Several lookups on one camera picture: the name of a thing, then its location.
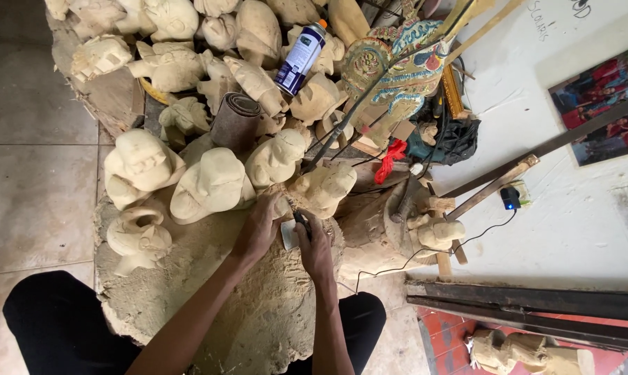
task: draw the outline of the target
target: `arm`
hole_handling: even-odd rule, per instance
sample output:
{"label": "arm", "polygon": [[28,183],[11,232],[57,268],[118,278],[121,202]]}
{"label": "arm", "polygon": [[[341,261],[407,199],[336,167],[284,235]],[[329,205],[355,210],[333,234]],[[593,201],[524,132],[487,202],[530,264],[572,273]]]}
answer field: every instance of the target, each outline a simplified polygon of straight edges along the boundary
{"label": "arm", "polygon": [[274,241],[281,220],[272,217],[280,196],[259,198],[231,253],[145,346],[126,375],[182,375],[235,285]]}
{"label": "arm", "polygon": [[302,210],[312,228],[312,240],[302,224],[295,225],[300,241],[305,271],[312,277],[316,291],[316,325],[312,374],[353,375],[353,365],[339,316],[337,283],[333,276],[333,259],[330,236],[323,231],[321,222],[311,213]]}

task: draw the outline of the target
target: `black pants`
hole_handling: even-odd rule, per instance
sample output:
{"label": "black pants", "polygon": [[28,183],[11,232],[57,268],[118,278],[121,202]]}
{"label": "black pants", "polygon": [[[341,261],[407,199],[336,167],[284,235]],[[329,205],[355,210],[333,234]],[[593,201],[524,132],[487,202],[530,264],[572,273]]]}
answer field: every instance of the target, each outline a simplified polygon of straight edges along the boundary
{"label": "black pants", "polygon": [[[381,301],[360,292],[339,301],[356,375],[365,368],[386,321]],[[30,375],[121,375],[141,349],[110,333],[94,291],[65,271],[26,277],[10,292],[4,317]],[[288,375],[311,374],[311,357]]]}

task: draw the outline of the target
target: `aerosol spray can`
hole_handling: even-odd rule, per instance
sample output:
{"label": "aerosol spray can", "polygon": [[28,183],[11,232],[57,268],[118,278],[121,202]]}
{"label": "aerosol spray can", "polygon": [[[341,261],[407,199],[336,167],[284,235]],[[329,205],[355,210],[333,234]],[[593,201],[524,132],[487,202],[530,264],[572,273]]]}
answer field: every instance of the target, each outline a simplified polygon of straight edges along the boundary
{"label": "aerosol spray can", "polygon": [[316,23],[303,27],[293,49],[286,56],[284,65],[276,74],[275,83],[282,91],[295,96],[305,80],[305,76],[314,64],[325,45],[325,29],[328,26],[321,19]]}

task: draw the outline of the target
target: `hand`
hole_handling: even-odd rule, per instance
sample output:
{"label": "hand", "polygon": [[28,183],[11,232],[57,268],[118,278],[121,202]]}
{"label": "hand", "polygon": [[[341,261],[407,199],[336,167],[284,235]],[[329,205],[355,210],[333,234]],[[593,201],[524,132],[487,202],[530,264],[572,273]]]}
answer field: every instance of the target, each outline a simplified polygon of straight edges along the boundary
{"label": "hand", "polygon": [[272,219],[275,203],[281,196],[281,192],[259,196],[235,240],[231,256],[248,261],[253,266],[267,253],[282,222],[281,217]]}
{"label": "hand", "polygon": [[305,271],[312,277],[314,284],[333,280],[333,256],[330,251],[330,236],[323,231],[321,220],[311,212],[301,209],[300,212],[309,221],[312,228],[312,240],[307,238],[305,227],[296,223],[294,232],[298,233],[300,256]]}

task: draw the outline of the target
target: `white wall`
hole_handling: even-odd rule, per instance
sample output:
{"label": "white wall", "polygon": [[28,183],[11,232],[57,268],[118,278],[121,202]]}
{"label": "white wall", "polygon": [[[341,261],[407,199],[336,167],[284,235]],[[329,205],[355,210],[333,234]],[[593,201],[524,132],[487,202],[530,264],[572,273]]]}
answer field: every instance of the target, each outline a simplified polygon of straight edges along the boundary
{"label": "white wall", "polygon": [[[460,34],[468,38],[506,0],[474,19]],[[539,40],[529,9],[546,20]],[[628,49],[628,0],[589,0],[592,12],[577,19],[571,0],[528,0],[464,54],[468,99],[483,121],[476,155],[433,170],[438,193],[471,181],[564,131],[547,89]],[[469,259],[452,259],[459,281],[499,282],[541,288],[628,290],[628,156],[578,167],[571,148],[541,159],[523,180],[534,203],[507,226],[465,246]],[[473,192],[457,199],[460,204]],[[504,210],[493,195],[460,220],[468,237],[503,223]],[[410,272],[435,275],[437,268]]]}

